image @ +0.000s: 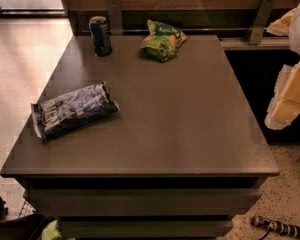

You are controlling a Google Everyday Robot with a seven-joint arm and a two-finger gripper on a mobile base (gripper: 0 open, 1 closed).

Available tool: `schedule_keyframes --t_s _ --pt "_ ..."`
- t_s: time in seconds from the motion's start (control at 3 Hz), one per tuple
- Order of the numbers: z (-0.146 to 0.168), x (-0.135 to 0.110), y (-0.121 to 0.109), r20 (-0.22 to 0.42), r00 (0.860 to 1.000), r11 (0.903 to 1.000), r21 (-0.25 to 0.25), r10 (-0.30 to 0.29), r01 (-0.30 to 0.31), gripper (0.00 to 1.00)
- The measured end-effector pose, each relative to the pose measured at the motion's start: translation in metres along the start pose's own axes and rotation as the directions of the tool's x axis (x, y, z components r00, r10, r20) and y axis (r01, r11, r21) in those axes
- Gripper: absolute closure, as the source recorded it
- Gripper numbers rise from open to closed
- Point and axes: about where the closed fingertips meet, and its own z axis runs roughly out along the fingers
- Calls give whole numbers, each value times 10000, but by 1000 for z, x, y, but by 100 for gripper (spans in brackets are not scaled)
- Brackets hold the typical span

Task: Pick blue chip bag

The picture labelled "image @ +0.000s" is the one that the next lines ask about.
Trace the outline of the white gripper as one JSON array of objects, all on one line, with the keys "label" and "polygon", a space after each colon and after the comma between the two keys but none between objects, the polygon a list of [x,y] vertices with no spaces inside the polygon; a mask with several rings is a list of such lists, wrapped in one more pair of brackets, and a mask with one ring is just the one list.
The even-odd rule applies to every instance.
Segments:
[{"label": "white gripper", "polygon": [[[300,3],[267,27],[276,36],[289,35],[289,47],[300,55]],[[271,99],[264,123],[272,130],[289,126],[300,114],[300,61],[284,65],[278,74],[274,97]]]}]

